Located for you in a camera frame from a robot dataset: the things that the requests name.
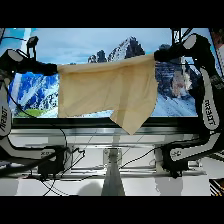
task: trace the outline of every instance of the television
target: television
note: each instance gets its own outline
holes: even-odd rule
[[[206,37],[216,60],[216,69],[222,75],[219,60],[208,28],[194,28],[191,33]],[[26,52],[26,41],[37,36],[37,60],[54,64],[102,63],[122,60],[143,54],[151,54],[158,49],[169,48],[172,44],[170,28],[5,28],[0,44],[0,55],[6,49],[20,49]],[[155,109],[143,127],[189,126],[198,122],[195,100],[189,94],[195,88],[200,73],[191,58],[173,60],[186,66],[157,62],[156,79],[158,98]],[[13,113],[15,128],[44,128],[54,123],[63,128],[116,127],[109,119],[113,111],[100,111],[73,118],[59,119],[58,89],[60,75],[45,77],[41,74],[16,74],[9,86],[13,99],[23,110],[37,117],[30,118],[21,112],[8,98]]]

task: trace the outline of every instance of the sky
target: sky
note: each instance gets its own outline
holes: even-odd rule
[[[6,28],[4,36],[23,38],[24,31],[25,28]],[[192,33],[205,36],[212,43],[207,28],[194,28]],[[172,42],[170,28],[32,28],[31,36],[39,38],[37,60],[55,64],[87,63],[88,57],[100,50],[108,57],[130,36],[136,37],[147,54],[155,52],[161,44]],[[3,39],[0,55],[8,48],[20,48],[21,44],[20,40]]]

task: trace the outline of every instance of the beige towel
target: beige towel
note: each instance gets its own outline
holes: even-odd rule
[[[110,119],[134,134],[154,110],[154,54],[116,62],[58,65],[59,118],[114,110]]]

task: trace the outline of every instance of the mountain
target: mountain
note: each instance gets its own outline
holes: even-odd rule
[[[169,47],[167,44],[162,44],[159,49]],[[88,63],[118,61],[139,55],[145,55],[144,49],[135,37],[129,37],[114,48],[108,57],[104,50],[100,50],[96,55],[88,58]],[[192,82],[192,87],[196,87],[199,75],[188,64],[183,70],[183,67],[178,65],[180,63],[180,58],[171,60],[171,63],[156,62],[158,99],[152,116],[193,116],[192,114],[196,116],[194,99],[188,93],[184,77],[185,79],[188,77]],[[17,102],[23,110],[30,108],[48,110],[41,117],[57,117],[59,80],[60,75],[43,76],[32,73],[22,75]],[[111,113],[112,111],[97,112],[82,117],[107,117]]]

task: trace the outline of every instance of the screen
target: screen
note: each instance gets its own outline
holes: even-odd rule
[[[208,28],[194,28],[190,34],[198,33],[208,38],[216,58],[216,69],[221,74]],[[169,48],[172,44],[170,28],[6,28],[4,37],[28,40],[37,36],[37,60],[54,64],[102,63],[122,60],[158,49]],[[26,52],[26,41],[5,38],[0,45],[0,55],[7,49]],[[200,73],[191,58],[179,58],[172,63],[156,64],[158,98],[151,117],[197,117],[195,100],[189,89],[195,88]],[[44,77],[41,74],[16,74],[9,86],[13,99],[23,110],[39,118],[57,118],[58,90],[60,75]],[[15,118],[28,117],[8,98]],[[82,117],[110,117],[113,111],[101,111]]]

